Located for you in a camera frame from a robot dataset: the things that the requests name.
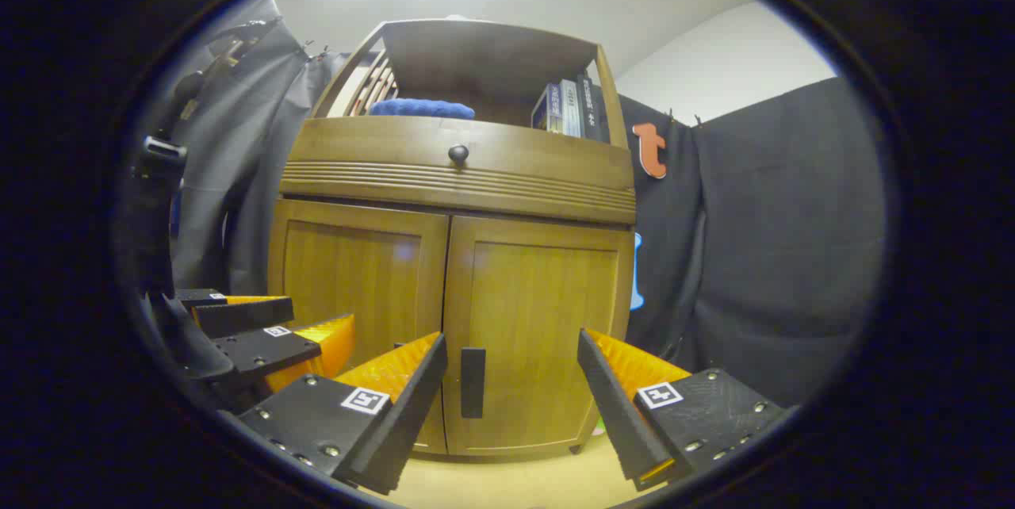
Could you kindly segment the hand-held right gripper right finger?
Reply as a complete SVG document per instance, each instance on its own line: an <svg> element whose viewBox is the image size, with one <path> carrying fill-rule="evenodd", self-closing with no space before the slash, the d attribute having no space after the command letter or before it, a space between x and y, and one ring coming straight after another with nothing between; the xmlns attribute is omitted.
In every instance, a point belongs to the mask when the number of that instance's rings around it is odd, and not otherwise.
<svg viewBox="0 0 1015 509"><path fill-rule="evenodd" d="M638 491L724 465L786 415L724 369L690 373L591 329L580 329L577 361Z"/></svg>

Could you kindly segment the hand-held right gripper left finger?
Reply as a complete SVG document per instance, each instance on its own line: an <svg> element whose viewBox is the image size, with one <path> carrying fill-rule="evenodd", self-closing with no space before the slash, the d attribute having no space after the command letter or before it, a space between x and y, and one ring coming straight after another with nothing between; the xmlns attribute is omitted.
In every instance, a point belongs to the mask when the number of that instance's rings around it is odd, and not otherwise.
<svg viewBox="0 0 1015 509"><path fill-rule="evenodd" d="M238 415L236 430L295 465L387 495L398 487L446 368L446 336L432 332L337 377L300 375Z"/></svg>

